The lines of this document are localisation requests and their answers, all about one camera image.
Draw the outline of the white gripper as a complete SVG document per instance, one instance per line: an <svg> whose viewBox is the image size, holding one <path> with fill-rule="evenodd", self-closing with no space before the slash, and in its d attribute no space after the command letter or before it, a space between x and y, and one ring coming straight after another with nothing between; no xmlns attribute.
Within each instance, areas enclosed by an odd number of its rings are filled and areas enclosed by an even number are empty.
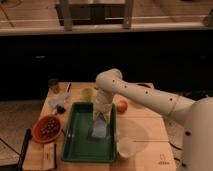
<svg viewBox="0 0 213 171"><path fill-rule="evenodd" d="M93 121L95 122L100 113L103 114L107 124L110 124L111 109L113 103L114 94L106 92L102 89L97 91L97 95L93 104Z"/></svg>

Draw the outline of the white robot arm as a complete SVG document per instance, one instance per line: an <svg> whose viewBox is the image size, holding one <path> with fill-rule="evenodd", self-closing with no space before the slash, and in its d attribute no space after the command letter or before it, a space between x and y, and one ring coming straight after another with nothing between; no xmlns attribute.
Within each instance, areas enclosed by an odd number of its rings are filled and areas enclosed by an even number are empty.
<svg viewBox="0 0 213 171"><path fill-rule="evenodd" d="M192 100L123 80L119 69L99 73L94 114L107 114L115 94L172 119L184 127L181 166L178 171L213 171L213 97Z"/></svg>

